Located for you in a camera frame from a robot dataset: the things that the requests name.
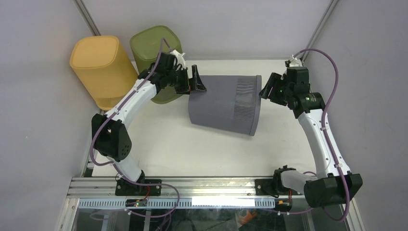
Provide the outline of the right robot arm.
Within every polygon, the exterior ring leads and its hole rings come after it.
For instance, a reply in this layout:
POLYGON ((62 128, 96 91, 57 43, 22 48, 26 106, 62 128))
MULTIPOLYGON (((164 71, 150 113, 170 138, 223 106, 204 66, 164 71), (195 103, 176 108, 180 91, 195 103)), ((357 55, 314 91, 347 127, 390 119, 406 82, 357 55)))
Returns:
POLYGON ((262 190, 278 197, 289 191, 305 196, 312 208, 348 203, 363 185, 360 174, 353 174, 334 141, 322 95, 310 91, 306 67, 288 67, 282 75, 271 73, 261 90, 262 99, 287 106, 301 125, 316 166, 315 176, 283 166, 274 171, 262 190))

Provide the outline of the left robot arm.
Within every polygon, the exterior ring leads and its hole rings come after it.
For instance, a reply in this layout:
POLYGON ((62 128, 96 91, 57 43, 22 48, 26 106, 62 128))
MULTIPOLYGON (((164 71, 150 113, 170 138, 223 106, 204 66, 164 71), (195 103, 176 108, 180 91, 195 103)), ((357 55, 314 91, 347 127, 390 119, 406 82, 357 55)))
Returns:
POLYGON ((127 180, 126 189, 132 195, 142 194, 145 183, 143 170, 130 155, 132 141, 128 128, 142 107, 166 87, 173 87, 179 95, 207 91, 197 65, 188 68, 184 55, 178 51, 160 52, 156 61, 139 73, 133 87, 117 105, 91 119, 91 161, 96 166, 113 165, 127 180))

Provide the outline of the grey plastic basket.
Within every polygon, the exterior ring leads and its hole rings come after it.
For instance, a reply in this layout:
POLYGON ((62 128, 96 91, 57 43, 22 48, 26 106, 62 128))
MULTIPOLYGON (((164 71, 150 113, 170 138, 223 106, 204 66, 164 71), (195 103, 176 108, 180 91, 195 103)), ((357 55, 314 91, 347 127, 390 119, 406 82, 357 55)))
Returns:
POLYGON ((201 80, 206 91, 190 94, 190 122, 254 136, 260 116, 262 77, 205 75, 201 80))

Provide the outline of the green plastic basket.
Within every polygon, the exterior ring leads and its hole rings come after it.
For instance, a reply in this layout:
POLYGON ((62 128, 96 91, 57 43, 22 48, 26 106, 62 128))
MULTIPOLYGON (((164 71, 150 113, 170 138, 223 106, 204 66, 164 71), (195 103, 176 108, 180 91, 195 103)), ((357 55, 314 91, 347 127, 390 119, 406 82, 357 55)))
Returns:
POLYGON ((183 52, 179 38, 167 26, 154 26, 131 37, 129 44, 139 72, 156 61, 162 38, 168 42, 168 45, 163 45, 163 52, 170 52, 169 48, 183 52))

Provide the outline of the yellow plastic basket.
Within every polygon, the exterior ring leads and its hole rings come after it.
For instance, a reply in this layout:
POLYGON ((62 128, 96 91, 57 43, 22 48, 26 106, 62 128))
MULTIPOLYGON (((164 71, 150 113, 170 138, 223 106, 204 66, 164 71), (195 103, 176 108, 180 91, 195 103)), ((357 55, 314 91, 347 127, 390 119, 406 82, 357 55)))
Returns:
POLYGON ((73 48, 70 66, 96 105, 109 111, 135 84, 138 73, 115 36, 92 36, 73 48))

